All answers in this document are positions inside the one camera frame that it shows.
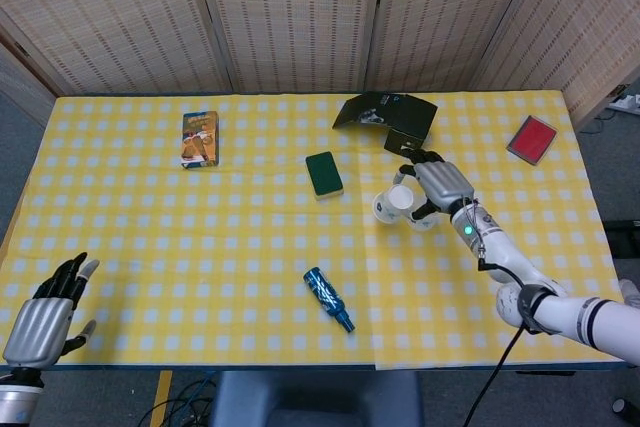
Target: red card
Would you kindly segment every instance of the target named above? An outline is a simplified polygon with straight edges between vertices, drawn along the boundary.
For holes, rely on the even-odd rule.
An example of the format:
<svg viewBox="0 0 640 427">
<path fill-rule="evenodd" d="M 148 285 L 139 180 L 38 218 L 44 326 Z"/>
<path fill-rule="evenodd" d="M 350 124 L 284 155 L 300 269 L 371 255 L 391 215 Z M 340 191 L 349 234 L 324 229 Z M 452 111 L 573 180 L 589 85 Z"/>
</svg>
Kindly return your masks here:
<svg viewBox="0 0 640 427">
<path fill-rule="evenodd" d="M 537 165 L 555 136 L 556 129 L 530 115 L 509 142 L 507 150 L 531 165 Z"/>
</svg>

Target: robotic hand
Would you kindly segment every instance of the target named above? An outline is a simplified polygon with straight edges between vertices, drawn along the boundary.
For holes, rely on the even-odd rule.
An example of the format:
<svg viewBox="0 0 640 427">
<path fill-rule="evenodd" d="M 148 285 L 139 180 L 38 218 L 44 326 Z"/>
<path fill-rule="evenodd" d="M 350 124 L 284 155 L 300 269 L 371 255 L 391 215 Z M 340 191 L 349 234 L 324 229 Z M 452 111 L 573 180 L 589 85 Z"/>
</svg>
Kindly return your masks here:
<svg viewBox="0 0 640 427">
<path fill-rule="evenodd" d="M 22 306 L 2 355 L 12 370 L 0 377 L 0 425 L 28 425 L 44 388 L 40 373 L 93 334 L 95 320 L 67 340 L 78 301 L 99 265 L 92 260 L 80 270 L 86 258 L 83 252 L 64 262 Z"/>
<path fill-rule="evenodd" d="M 486 209 L 474 199 L 474 188 L 458 168 L 435 152 L 404 151 L 393 183 L 415 177 L 427 197 L 411 213 L 414 220 L 449 214 L 460 238 L 478 258 L 478 270 L 503 284 L 496 309 L 508 324 L 524 324 L 531 334 L 559 334 L 640 365 L 640 310 L 598 297 L 571 298 L 554 280 L 536 269 Z"/>
</svg>

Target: blue bottle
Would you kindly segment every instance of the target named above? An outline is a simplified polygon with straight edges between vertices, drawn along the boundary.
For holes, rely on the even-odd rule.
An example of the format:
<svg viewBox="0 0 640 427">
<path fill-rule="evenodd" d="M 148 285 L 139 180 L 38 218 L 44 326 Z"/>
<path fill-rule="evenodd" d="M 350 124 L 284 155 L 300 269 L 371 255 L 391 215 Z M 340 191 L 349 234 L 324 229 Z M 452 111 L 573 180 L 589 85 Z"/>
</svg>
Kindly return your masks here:
<svg viewBox="0 0 640 427">
<path fill-rule="evenodd" d="M 303 279 L 311 289 L 311 292 L 313 292 L 313 295 L 320 301 L 327 314 L 335 317 L 347 332 L 352 332 L 355 326 L 351 323 L 347 311 L 344 310 L 344 302 L 322 271 L 318 267 L 314 267 L 304 274 Z"/>
</svg>

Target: green sponge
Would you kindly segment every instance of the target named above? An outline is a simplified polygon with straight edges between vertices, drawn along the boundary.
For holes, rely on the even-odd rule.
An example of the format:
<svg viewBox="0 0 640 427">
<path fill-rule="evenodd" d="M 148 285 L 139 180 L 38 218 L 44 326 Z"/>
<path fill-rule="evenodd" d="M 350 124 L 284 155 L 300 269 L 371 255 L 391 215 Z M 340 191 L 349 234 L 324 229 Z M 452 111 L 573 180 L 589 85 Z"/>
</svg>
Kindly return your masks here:
<svg viewBox="0 0 640 427">
<path fill-rule="evenodd" d="M 331 152 L 310 155 L 305 162 L 316 199 L 342 194 L 344 187 Z"/>
</svg>

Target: small book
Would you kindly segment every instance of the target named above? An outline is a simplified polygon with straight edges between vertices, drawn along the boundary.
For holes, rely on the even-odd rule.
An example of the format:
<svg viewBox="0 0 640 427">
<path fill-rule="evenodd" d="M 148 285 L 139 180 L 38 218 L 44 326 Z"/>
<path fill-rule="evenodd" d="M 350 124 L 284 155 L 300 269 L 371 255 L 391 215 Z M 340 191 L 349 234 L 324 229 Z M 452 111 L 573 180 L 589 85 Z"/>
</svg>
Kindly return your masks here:
<svg viewBox="0 0 640 427">
<path fill-rule="evenodd" d="M 556 129 L 533 116 L 527 117 L 507 150 L 531 165 L 537 165 L 556 136 Z"/>
<path fill-rule="evenodd" d="M 190 112 L 182 117 L 182 154 L 185 169 L 218 165 L 218 113 Z"/>
</svg>

